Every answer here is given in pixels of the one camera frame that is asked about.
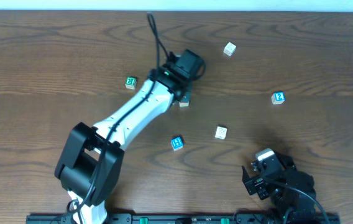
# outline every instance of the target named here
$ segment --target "white wall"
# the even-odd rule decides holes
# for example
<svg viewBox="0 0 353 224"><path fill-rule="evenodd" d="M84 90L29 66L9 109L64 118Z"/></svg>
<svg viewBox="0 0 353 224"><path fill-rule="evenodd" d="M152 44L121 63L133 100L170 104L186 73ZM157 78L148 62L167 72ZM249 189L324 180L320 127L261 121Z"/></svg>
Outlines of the white wall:
<svg viewBox="0 0 353 224"><path fill-rule="evenodd" d="M0 9L353 12L353 0L0 0Z"/></svg>

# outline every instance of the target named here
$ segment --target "robotic arm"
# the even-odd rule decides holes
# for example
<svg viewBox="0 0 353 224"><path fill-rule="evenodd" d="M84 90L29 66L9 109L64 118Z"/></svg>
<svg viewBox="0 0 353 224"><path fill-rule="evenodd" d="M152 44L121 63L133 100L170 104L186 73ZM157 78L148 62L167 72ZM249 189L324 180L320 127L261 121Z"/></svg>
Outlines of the robotic arm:
<svg viewBox="0 0 353 224"><path fill-rule="evenodd" d="M151 120L181 100L203 65L203 59L190 50L185 50L181 57L171 52L166 64L159 71L150 71L138 93L114 114L92 128L83 123L73 128L55 176L70 197L81 205L80 208L75 205L79 211L74 213L73 219L77 223L103 223L106 220L104 200L116 186L124 151ZM114 133L106 141L113 126L116 126ZM85 150L104 154L97 161Z"/></svg>

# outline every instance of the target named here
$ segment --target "wooden table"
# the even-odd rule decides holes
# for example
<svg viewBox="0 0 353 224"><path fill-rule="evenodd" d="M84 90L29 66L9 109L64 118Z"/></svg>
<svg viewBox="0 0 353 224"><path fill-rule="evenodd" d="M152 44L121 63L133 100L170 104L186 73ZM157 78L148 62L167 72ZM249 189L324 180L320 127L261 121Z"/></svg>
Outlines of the wooden table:
<svg viewBox="0 0 353 224"><path fill-rule="evenodd" d="M317 199L353 223L353 14L156 12L168 50L207 62L188 108L172 106L126 151L107 207L136 213L266 210L241 165L270 147L313 175ZM232 57L223 54L232 42ZM53 176L68 133L92 125L155 67L145 12L0 11L0 223L61 213ZM270 96L284 91L286 102ZM217 125L228 127L215 139ZM181 134L183 149L171 149Z"/></svg>

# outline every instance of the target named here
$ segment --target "table surface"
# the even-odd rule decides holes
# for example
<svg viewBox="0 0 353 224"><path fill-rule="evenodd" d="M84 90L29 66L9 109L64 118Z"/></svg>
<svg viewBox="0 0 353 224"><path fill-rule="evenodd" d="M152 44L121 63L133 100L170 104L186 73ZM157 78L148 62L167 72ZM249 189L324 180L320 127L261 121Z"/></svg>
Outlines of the table surface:
<svg viewBox="0 0 353 224"><path fill-rule="evenodd" d="M106 206L136 213L266 210L241 166L267 147L315 179L317 199L353 223L353 14L155 12L168 50L207 63L188 108L172 106L132 142ZM237 46L223 54L228 42ZM53 176L68 133L122 106L155 67L145 12L0 11L0 223L62 213ZM286 102L272 105L275 91ZM217 125L228 127L215 139ZM173 151L170 140L185 146Z"/></svg>

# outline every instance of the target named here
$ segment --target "blue cube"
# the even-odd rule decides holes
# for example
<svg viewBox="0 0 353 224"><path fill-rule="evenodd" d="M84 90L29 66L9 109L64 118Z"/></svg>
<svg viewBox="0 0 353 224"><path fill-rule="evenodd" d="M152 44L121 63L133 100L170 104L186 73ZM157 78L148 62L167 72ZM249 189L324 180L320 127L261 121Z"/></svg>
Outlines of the blue cube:
<svg viewBox="0 0 353 224"><path fill-rule="evenodd" d="M286 100L284 97L284 92L276 92L272 95L273 104L281 104Z"/></svg>
<svg viewBox="0 0 353 224"><path fill-rule="evenodd" d="M177 137L175 139L172 139L171 145L172 145L172 148L174 149L174 151L181 149L183 147L183 142L182 142L181 137Z"/></svg>

